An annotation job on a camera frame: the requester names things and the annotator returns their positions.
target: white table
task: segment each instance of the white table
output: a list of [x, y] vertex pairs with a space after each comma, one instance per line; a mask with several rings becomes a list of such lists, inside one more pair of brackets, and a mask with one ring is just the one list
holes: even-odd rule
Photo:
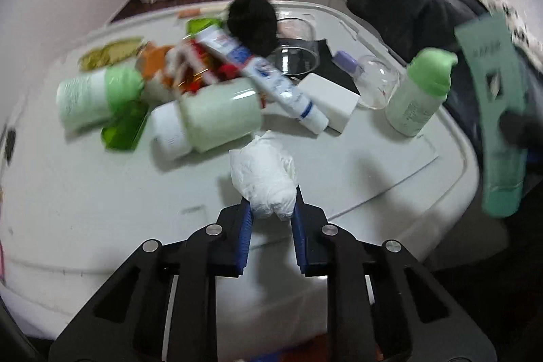
[[[344, 14], [302, 2], [277, 2], [276, 6], [282, 12], [311, 14], [317, 38], [326, 38], [332, 52], [342, 49], [359, 56], [370, 49], [401, 69], [371, 33]], [[177, 10], [129, 19], [74, 43], [28, 101], [17, 127], [13, 163], [2, 183], [5, 201], [0, 218], [6, 268], [6, 286], [0, 285], [0, 295], [25, 331], [55, 338], [143, 240], [156, 237], [166, 244], [185, 239], [213, 222], [218, 209], [239, 202], [229, 181], [227, 149], [247, 140], [172, 165], [156, 158], [149, 131], [135, 153], [107, 153], [97, 132], [64, 139], [55, 115], [56, 85], [77, 75], [77, 59], [84, 51], [123, 36], [175, 43], [185, 34], [184, 22], [175, 24]], [[281, 121], [268, 123], [281, 133]], [[359, 240], [380, 244], [395, 238], [422, 259], [461, 217], [476, 191], [479, 171], [473, 149], [444, 109], [430, 120], [419, 141], [398, 138], [382, 113], [368, 110], [355, 110], [339, 137], [327, 130], [312, 139], [300, 125], [286, 125], [289, 129], [281, 136], [287, 149], [304, 147], [292, 153], [306, 202], [326, 207], [327, 215], [334, 216], [333, 223]], [[379, 182], [389, 177], [374, 167], [387, 161], [379, 159], [379, 151], [368, 157], [376, 163], [352, 166], [345, 159], [339, 161], [345, 172], [335, 171], [337, 177], [356, 172], [364, 201], [342, 210], [334, 200], [342, 189], [331, 189], [328, 198], [325, 192], [315, 191], [319, 180], [328, 177], [303, 175], [313, 162], [303, 152], [321, 149], [325, 161], [326, 156], [336, 155], [335, 144], [347, 150], [348, 137], [359, 137], [363, 151], [365, 143], [369, 148], [378, 142], [373, 131], [384, 137], [383, 156], [388, 161], [399, 152], [394, 146], [409, 150], [423, 139], [435, 148], [436, 158], [392, 187]], [[396, 175], [391, 179], [399, 180], [401, 173], [417, 167], [410, 162], [412, 158], [395, 160], [391, 177]], [[213, 176], [213, 182], [203, 194], [189, 192], [179, 179], [180, 171]], [[270, 220], [255, 224], [255, 231], [243, 277], [217, 282], [218, 347], [223, 360], [261, 355], [326, 330], [326, 281], [300, 275], [289, 225]]]

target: tissue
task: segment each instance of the tissue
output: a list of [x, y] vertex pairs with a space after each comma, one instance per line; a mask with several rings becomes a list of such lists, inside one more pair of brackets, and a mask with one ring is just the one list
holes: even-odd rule
[[230, 173], [234, 187], [251, 204], [254, 217], [292, 217], [298, 186], [294, 159], [272, 132], [231, 150]]

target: green squeeze tube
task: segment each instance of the green squeeze tube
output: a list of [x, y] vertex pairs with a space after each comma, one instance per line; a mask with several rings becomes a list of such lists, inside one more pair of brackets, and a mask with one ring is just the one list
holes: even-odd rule
[[56, 104], [64, 129], [73, 132], [106, 121], [139, 98], [143, 78], [133, 66], [112, 66], [61, 82]]

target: silver bolt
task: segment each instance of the silver bolt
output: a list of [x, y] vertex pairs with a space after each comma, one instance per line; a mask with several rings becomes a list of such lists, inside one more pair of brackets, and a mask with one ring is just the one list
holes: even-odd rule
[[211, 236], [217, 236], [223, 231], [223, 227], [219, 224], [210, 224], [205, 228], [205, 233]]
[[321, 230], [322, 230], [322, 233], [328, 236], [335, 236], [339, 232], [338, 228], [334, 226], [333, 224], [325, 224]]
[[394, 240], [387, 241], [385, 247], [389, 252], [392, 253], [398, 253], [400, 250], [402, 250], [402, 245]]
[[150, 239], [149, 241], [143, 243], [142, 247], [144, 252], [154, 252], [156, 249], [158, 249], [158, 241]]

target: toothpaste tube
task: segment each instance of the toothpaste tube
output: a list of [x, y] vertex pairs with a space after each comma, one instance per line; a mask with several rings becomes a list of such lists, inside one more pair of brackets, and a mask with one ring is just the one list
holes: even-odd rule
[[328, 118], [292, 82], [263, 57], [253, 55], [235, 38], [211, 25], [194, 35], [196, 42], [226, 63], [236, 66], [261, 92], [275, 100], [294, 119], [314, 134], [328, 126]]

